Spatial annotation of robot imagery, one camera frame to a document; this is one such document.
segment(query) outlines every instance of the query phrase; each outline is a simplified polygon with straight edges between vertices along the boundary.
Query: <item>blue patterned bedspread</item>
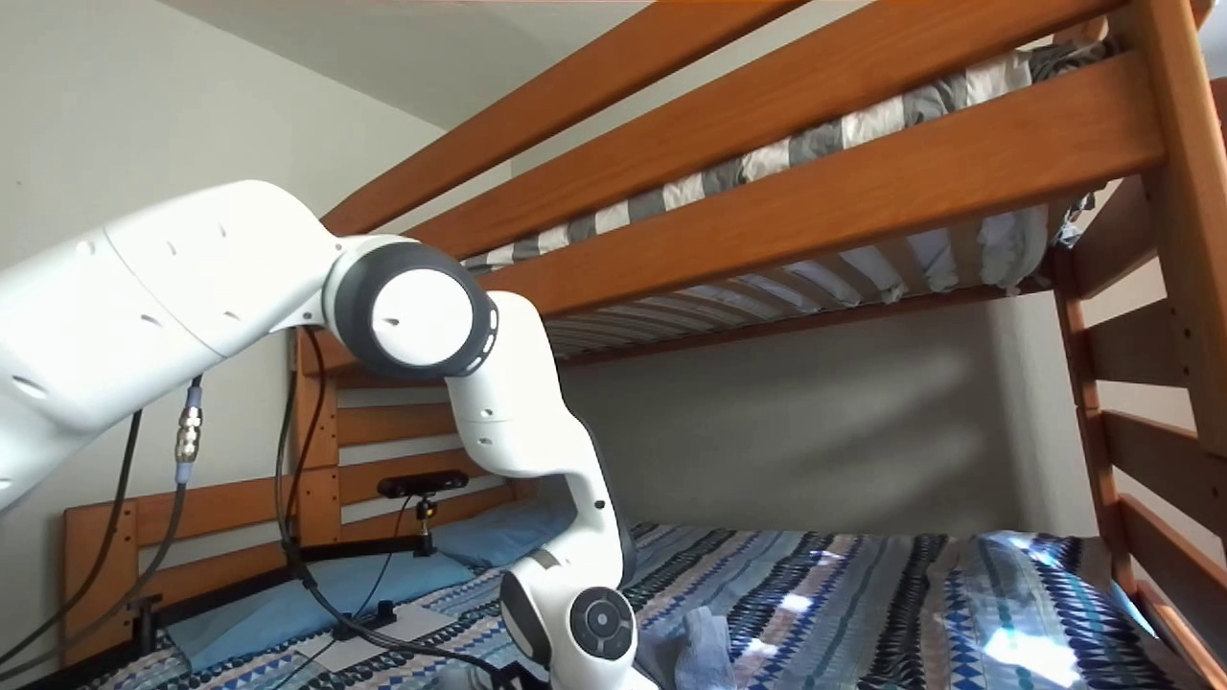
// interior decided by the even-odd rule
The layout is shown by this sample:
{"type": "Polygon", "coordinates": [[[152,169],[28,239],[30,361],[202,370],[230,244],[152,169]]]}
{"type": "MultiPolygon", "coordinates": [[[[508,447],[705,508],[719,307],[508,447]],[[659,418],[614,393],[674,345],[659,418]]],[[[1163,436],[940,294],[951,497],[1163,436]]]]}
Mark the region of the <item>blue patterned bedspread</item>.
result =
{"type": "MultiPolygon", "coordinates": [[[[691,611],[730,621],[738,688],[1170,688],[1096,585],[1096,543],[1056,536],[822,536],[646,527],[625,594],[646,643],[691,611]]],[[[522,660],[498,626],[498,573],[411,597],[395,638],[522,660]]],[[[187,671],[161,649],[94,688],[441,688],[458,662],[331,631],[187,671]]]]}

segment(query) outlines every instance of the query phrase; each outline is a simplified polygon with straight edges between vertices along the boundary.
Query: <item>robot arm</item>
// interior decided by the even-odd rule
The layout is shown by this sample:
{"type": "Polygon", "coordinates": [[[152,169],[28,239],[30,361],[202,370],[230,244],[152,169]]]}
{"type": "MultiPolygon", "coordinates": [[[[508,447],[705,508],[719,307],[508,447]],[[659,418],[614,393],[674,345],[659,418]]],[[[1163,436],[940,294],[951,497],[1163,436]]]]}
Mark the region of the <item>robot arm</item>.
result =
{"type": "Polygon", "coordinates": [[[503,597],[556,688],[653,688],[614,592],[622,542],[536,311],[407,239],[333,239],[271,184],[179,194],[0,272],[0,509],[95,435],[265,332],[331,325],[374,370],[444,376],[464,447],[567,477],[574,520],[503,597]]]}

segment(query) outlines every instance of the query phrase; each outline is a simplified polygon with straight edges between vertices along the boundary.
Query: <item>wooden bed frame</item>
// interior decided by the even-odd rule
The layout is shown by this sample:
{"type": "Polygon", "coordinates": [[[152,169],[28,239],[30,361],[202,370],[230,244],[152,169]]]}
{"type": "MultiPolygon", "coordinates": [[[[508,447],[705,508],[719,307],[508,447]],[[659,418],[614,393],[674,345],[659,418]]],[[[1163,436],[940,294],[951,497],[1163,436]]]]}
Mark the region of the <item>wooden bed frame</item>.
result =
{"type": "MultiPolygon", "coordinates": [[[[403,212],[789,9],[797,0],[659,0],[353,191],[325,215],[325,225],[333,233],[366,233],[395,224],[403,212]]],[[[1089,239],[1077,251],[1050,251],[1046,256],[1066,330],[1087,468],[1120,585],[1212,688],[1227,688],[1227,169],[1212,87],[1197,55],[1197,21],[1203,12],[1203,4],[1172,0],[878,0],[733,76],[458,205],[411,225],[411,233],[452,256],[473,256],[811,124],[869,106],[1038,33],[1110,21],[1126,51],[1102,67],[491,272],[486,286],[522,290],[546,318],[565,318],[693,279],[891,242],[916,225],[1123,179],[1089,239]],[[1167,278],[1160,303],[1114,324],[1087,324],[1087,299],[1156,256],[1167,278]],[[1110,409],[1102,404],[1103,380],[1190,393],[1197,431],[1110,409]]],[[[893,311],[909,307],[852,311],[852,318],[893,311]]],[[[771,330],[844,318],[816,316],[771,330]]],[[[460,451],[347,468],[338,459],[347,446],[452,435],[444,407],[347,407],[347,393],[386,384],[357,373],[333,341],[325,341],[317,366],[307,338],[298,338],[293,376],[298,384],[297,436],[307,451],[298,513],[307,543],[386,536],[391,516],[353,527],[340,516],[347,508],[376,495],[381,477],[429,468],[477,477],[460,451]]],[[[441,516],[464,516],[519,495],[512,483],[477,490],[444,501],[441,516]]],[[[94,560],[100,513],[105,508],[67,513],[67,592],[80,584],[94,560]]],[[[179,536],[269,527],[271,513],[269,478],[202,486],[187,495],[179,536]]],[[[137,548],[161,536],[167,516],[167,495],[126,501],[115,560],[94,597],[67,621],[67,631],[78,631],[115,592],[135,584],[137,548]]],[[[179,602],[271,569],[279,569],[275,543],[252,543],[172,569],[150,592],[161,602],[179,602]]],[[[75,649],[69,660],[86,660],[126,638],[129,619],[75,649]]]]}

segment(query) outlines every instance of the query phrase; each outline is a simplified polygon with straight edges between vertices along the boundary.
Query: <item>wooden bunk bed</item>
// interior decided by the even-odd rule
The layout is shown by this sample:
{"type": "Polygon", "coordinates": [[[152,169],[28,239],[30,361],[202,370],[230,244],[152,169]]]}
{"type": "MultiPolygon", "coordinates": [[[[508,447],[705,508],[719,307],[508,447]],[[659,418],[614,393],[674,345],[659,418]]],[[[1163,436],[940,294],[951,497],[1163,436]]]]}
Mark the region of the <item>wooden bunk bed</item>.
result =
{"type": "MultiPolygon", "coordinates": [[[[434,194],[794,9],[797,0],[702,9],[659,0],[353,191],[325,225],[333,233],[395,225],[434,194]]],[[[478,265],[486,286],[530,294],[559,358],[583,366],[997,299],[1020,286],[1020,278],[985,279],[979,255],[990,244],[985,220],[1038,215],[1056,229],[1071,220],[1071,205],[1094,191],[1102,212],[1087,239],[1075,251],[1046,251],[1038,278],[1066,330],[1102,536],[1114,579],[1133,602],[1203,683],[1227,688],[1227,169],[1197,55],[1199,17],[1199,4],[1172,0],[878,0],[403,229],[478,265]],[[878,141],[771,169],[763,179],[738,179],[710,201],[666,205],[687,187],[678,179],[702,184],[710,169],[744,160],[753,151],[797,141],[794,134],[816,124],[869,111],[1045,33],[1083,33],[1077,28],[1096,21],[1110,21],[1114,51],[1094,67],[878,141]],[[636,201],[648,194],[664,205],[636,215],[636,201]],[[855,261],[862,244],[876,244],[893,283],[855,261]],[[926,251],[947,261],[951,279],[928,272],[926,251]],[[1089,325],[1087,299],[1156,256],[1167,294],[1089,325]],[[1103,380],[1190,393],[1197,431],[1103,409],[1103,380]]],[[[452,447],[351,468],[340,459],[351,446],[448,436],[441,393],[413,389],[413,404],[353,407],[353,393],[381,398],[398,384],[357,373],[325,338],[317,345],[297,338],[293,361],[302,543],[418,528],[386,513],[347,516],[347,508],[376,497],[384,477],[436,468],[478,477],[452,447]]],[[[436,520],[477,516],[522,495],[515,483],[491,483],[441,501],[436,520]]],[[[86,579],[105,509],[67,513],[67,592],[86,579]]],[[[202,486],[187,495],[179,542],[271,516],[269,478],[202,486]]],[[[67,638],[135,584],[137,552],[159,543],[167,520],[167,495],[126,501],[115,555],[67,621],[67,638]]],[[[187,602],[279,565],[275,543],[248,543],[168,569],[152,579],[150,605],[187,602]]],[[[69,660],[129,642],[135,621],[137,615],[113,621],[69,660]]]]}

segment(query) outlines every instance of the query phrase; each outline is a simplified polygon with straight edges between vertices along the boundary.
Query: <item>wall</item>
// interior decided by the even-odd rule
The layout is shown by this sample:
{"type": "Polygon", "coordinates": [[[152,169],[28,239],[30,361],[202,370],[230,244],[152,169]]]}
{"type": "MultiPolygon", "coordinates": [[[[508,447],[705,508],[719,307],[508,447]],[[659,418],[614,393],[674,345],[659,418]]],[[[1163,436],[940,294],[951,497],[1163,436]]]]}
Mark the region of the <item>wall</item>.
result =
{"type": "MultiPolygon", "coordinates": [[[[325,212],[436,134],[159,0],[7,0],[0,99],[0,265],[238,177],[325,212]]],[[[209,376],[198,483],[271,470],[285,373],[285,341],[269,338],[209,376]]],[[[150,407],[135,490],[168,486],[172,418],[175,394],[150,407]]],[[[119,447],[113,431],[0,516],[0,649],[49,615],[59,509],[113,497],[119,447]]]]}
{"type": "Polygon", "coordinates": [[[1094,533],[1046,294],[578,373],[622,516],[1094,533]]]}

